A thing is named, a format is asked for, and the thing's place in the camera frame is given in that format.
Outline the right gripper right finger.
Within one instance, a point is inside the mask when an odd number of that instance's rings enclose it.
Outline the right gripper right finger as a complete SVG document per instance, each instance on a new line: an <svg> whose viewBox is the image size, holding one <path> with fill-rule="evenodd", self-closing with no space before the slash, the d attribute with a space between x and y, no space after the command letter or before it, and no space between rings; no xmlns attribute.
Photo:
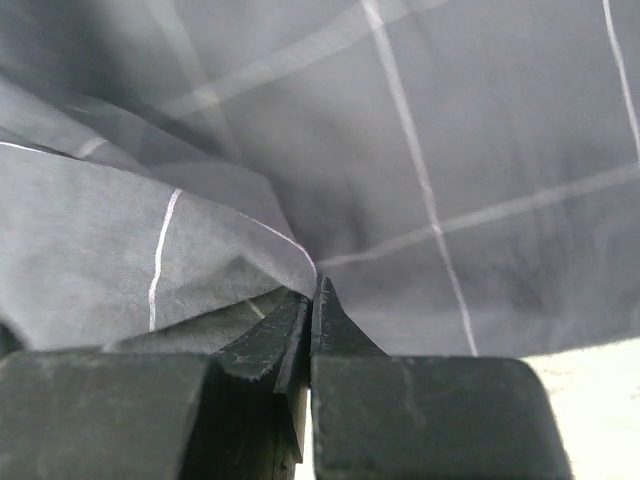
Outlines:
<svg viewBox="0 0 640 480"><path fill-rule="evenodd" d="M509 358L391 356L323 277L311 314L320 479L568 479L548 394Z"/></svg>

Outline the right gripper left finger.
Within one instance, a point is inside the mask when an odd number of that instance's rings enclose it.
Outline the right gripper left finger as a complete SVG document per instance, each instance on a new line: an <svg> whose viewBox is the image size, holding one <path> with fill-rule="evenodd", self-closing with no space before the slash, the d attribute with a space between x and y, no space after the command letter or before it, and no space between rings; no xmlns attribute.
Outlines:
<svg viewBox="0 0 640 480"><path fill-rule="evenodd" d="M294 292L215 352L162 332L112 352L1 355L5 479L291 479L310 302Z"/></svg>

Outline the dark grey checked pillowcase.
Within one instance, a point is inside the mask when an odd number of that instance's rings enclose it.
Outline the dark grey checked pillowcase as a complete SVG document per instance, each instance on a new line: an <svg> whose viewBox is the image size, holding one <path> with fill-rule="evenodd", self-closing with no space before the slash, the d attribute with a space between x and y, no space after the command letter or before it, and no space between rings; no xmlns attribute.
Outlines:
<svg viewBox="0 0 640 480"><path fill-rule="evenodd" d="M391 353L636 337L638 3L2 3L29 346L252 322L318 275Z"/></svg>

